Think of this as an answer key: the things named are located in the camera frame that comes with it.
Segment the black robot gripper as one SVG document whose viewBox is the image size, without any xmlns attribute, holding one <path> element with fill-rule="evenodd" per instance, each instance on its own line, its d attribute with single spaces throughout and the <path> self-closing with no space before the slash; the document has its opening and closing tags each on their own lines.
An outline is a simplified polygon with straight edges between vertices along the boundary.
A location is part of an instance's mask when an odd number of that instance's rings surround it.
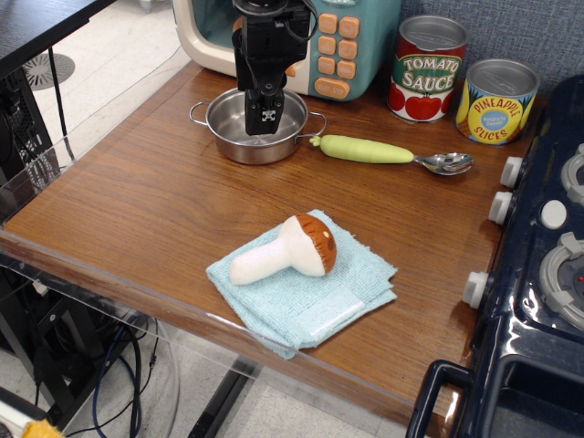
<svg viewBox="0 0 584 438">
<path fill-rule="evenodd" d="M 233 6 L 242 18 L 232 43 L 237 87 L 245 92 L 245 132 L 275 134 L 284 110 L 286 70 L 307 55 L 311 3 L 234 1 Z"/>
</svg>

